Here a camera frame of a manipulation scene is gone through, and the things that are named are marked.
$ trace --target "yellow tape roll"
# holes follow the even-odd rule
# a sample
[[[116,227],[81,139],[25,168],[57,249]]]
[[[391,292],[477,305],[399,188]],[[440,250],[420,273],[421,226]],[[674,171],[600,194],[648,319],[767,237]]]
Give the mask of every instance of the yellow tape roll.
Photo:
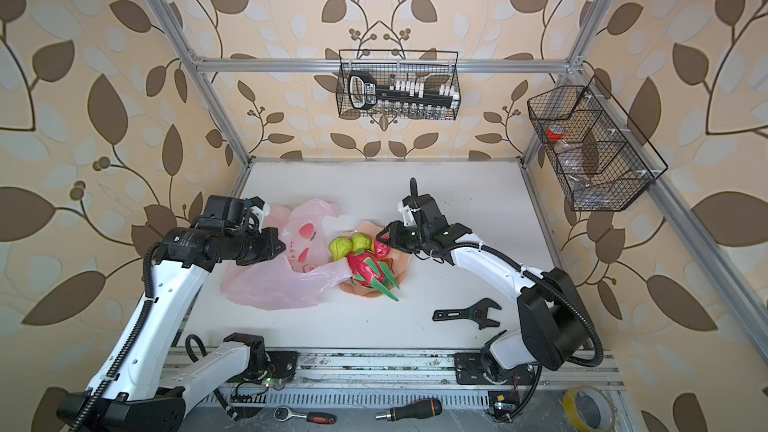
[[[576,395],[581,392],[589,396],[596,405],[600,412],[600,424],[598,428],[593,428],[584,422],[581,418],[581,414],[576,408]],[[579,432],[610,432],[616,425],[616,407],[613,402],[605,396],[600,390],[590,386],[581,385],[579,387],[570,388],[565,391],[563,397],[563,410],[565,411],[565,417],[576,427]]]

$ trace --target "plastic bag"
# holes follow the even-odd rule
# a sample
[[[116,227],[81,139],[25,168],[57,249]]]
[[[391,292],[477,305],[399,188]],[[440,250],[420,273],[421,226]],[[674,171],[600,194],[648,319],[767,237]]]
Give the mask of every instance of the plastic bag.
[[[277,227],[286,251],[276,258],[241,267],[232,262],[220,291],[231,302],[267,311],[314,307],[322,291],[352,276],[346,261],[328,263],[328,241],[322,230],[326,216],[338,217],[323,200],[304,202],[293,211],[272,206],[264,227]]]

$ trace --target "black wrench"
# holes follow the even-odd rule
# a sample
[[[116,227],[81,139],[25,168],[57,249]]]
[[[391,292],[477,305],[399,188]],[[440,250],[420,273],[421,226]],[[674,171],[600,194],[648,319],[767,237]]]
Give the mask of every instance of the black wrench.
[[[502,310],[502,307],[499,304],[490,298],[484,298],[471,307],[435,311],[432,315],[432,320],[434,322],[441,322],[452,321],[457,318],[468,318],[469,320],[477,322],[480,330],[483,330],[486,327],[498,327],[501,325],[499,322],[488,318],[489,308]]]

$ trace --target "wall-mounted basket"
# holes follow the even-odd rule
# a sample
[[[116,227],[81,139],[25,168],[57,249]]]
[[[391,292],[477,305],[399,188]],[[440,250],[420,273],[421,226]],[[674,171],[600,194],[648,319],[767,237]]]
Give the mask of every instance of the wall-mounted basket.
[[[619,212],[668,167],[629,115],[626,124],[610,118],[593,82],[532,97],[528,113],[571,208]],[[649,164],[630,142],[648,146],[663,165]]]
[[[339,51],[339,117],[456,120],[462,97],[457,52],[442,50]]]

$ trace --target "ratchet handle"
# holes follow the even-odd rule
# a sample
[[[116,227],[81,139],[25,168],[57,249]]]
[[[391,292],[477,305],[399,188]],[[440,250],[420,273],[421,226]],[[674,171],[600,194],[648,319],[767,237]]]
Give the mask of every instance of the ratchet handle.
[[[333,425],[336,423],[336,416],[326,414],[325,412],[309,412],[306,415],[306,421],[313,424],[327,424]]]
[[[417,400],[413,404],[405,407],[390,409],[392,421],[400,419],[428,419],[440,415],[442,404],[437,399]]]

